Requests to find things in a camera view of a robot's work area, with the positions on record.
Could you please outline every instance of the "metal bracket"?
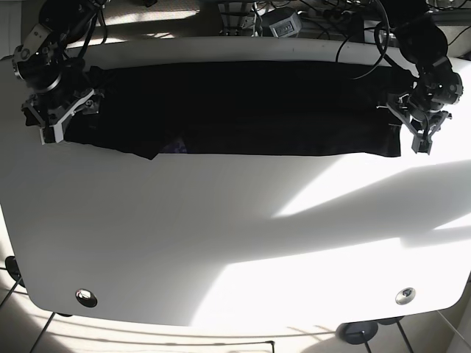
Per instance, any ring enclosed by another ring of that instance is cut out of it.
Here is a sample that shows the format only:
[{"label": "metal bracket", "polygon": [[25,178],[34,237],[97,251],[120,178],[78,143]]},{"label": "metal bracket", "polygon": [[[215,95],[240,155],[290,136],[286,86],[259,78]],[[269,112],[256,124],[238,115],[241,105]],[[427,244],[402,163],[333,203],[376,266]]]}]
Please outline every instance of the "metal bracket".
[{"label": "metal bracket", "polygon": [[51,31],[42,24],[37,24],[35,28],[28,34],[22,46],[15,49],[13,55],[14,63],[21,63],[29,60],[29,58],[36,54],[39,48],[43,45],[44,41],[51,34]]}]

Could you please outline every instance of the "screw hole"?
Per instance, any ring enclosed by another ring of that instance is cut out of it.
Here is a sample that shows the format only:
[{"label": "screw hole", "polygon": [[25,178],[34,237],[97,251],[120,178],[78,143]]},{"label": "screw hole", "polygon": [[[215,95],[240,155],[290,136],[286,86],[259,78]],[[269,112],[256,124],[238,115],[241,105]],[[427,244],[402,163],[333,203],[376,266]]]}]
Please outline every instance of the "screw hole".
[{"label": "screw hole", "polygon": [[406,288],[402,289],[397,295],[396,295],[396,303],[399,305],[406,305],[412,302],[415,298],[416,291],[413,288]]},{"label": "screw hole", "polygon": [[98,304],[98,299],[93,293],[86,289],[79,289],[75,293],[77,301],[84,307],[95,307]]}]

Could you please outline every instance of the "black cloth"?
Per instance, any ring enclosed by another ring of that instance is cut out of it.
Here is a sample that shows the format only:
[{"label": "black cloth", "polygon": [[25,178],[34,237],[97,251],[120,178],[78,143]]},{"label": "black cloth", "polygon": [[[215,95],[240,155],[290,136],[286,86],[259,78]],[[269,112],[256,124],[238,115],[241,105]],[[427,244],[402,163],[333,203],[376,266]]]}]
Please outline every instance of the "black cloth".
[{"label": "black cloth", "polygon": [[190,154],[400,156],[400,122],[377,109],[413,82],[393,68],[225,62],[155,65],[89,77],[105,89],[100,114],[77,114],[65,139],[154,158],[183,140]]}]

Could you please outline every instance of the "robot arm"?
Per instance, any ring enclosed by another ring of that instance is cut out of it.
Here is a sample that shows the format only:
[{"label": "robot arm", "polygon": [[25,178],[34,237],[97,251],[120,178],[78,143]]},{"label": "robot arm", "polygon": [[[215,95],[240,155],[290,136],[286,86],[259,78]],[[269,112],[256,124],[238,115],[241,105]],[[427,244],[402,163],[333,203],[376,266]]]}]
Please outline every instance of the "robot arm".
[{"label": "robot arm", "polygon": [[412,149],[430,154],[432,136],[451,114],[442,111],[463,94],[461,77],[447,57],[445,34],[435,25],[423,0],[383,0],[404,58],[419,72],[416,87],[389,95],[386,106],[414,134]]},{"label": "robot arm", "polygon": [[[101,92],[96,92],[83,74],[83,56],[100,9],[107,0],[48,0],[39,24],[24,45],[15,50],[13,68],[18,78],[33,88],[23,105],[27,126],[39,126],[43,143],[58,143],[71,117],[98,112]],[[400,43],[403,56],[419,72],[410,92],[389,94],[386,105],[414,134],[415,152],[430,153],[431,137],[450,118],[442,111],[463,93],[458,74],[447,58],[447,40],[432,22],[425,0],[381,0]],[[77,58],[67,58],[65,48],[87,39]]]},{"label": "robot arm", "polygon": [[[48,0],[40,22],[13,55],[15,75],[34,90],[22,111],[27,126],[39,126],[43,143],[63,140],[78,111],[97,113],[100,95],[83,74],[83,56],[106,0]],[[65,55],[68,44],[88,33],[76,58]]]}]

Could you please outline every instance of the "white table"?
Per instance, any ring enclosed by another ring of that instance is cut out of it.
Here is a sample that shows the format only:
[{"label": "white table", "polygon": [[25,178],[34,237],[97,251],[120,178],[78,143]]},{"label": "white table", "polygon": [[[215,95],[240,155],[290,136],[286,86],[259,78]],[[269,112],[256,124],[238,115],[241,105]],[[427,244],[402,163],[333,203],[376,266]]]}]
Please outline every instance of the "white table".
[{"label": "white table", "polygon": [[[332,61],[337,47],[189,38],[91,47],[87,56],[103,68]],[[349,63],[377,55],[361,44],[342,52]],[[391,56],[400,61],[397,51]],[[453,63],[471,86],[471,65]],[[41,146],[38,131],[24,126],[24,83],[10,63],[0,63],[0,75],[0,202],[28,293],[45,310],[267,327],[411,315],[449,307],[462,294],[471,220],[449,223],[471,213],[466,93],[430,157],[413,154],[404,129],[397,159],[160,155],[149,162],[92,146]],[[409,287],[416,298],[396,304]],[[79,288],[97,296],[95,308],[78,303]]]}]

